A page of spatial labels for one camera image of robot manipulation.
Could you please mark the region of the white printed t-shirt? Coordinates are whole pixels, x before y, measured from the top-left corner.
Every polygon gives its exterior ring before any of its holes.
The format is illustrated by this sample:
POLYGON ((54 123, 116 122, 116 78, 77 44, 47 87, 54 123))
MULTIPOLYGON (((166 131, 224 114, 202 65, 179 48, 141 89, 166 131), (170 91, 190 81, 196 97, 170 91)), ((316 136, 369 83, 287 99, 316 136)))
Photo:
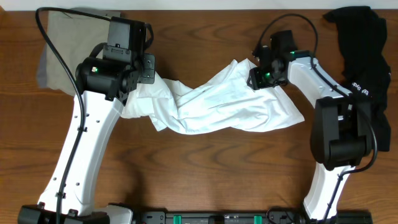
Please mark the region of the white printed t-shirt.
POLYGON ((195 135, 235 128, 267 132, 304 121, 279 86, 253 90, 246 81, 255 65, 233 60, 205 84, 192 89, 178 80, 155 77, 130 92, 122 118, 147 116, 155 129, 195 135))

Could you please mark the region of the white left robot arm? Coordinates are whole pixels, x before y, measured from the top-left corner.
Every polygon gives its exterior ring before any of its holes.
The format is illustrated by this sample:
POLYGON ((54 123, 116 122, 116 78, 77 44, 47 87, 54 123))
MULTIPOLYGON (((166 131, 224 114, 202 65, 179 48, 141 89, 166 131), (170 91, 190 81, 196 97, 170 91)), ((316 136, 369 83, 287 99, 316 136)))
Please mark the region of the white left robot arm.
POLYGON ((81 86, 73 117, 52 178, 35 205, 24 205, 18 223, 135 223, 121 203, 95 208, 104 152, 115 124, 138 84, 153 84, 155 57, 87 57, 77 66, 81 86))

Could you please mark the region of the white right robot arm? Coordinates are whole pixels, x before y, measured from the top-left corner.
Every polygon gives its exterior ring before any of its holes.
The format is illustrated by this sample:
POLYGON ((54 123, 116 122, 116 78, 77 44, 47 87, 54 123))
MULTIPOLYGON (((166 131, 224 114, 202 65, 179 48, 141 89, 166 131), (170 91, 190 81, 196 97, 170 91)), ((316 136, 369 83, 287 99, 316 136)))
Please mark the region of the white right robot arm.
POLYGON ((300 211, 269 212, 269 223, 372 223, 368 212, 337 210, 348 177, 370 168, 359 166, 362 158, 377 156, 370 104, 355 101, 307 50, 260 45, 253 55, 259 67, 249 72, 248 86, 261 90, 291 83, 314 109, 310 149, 316 166, 310 190, 300 211))

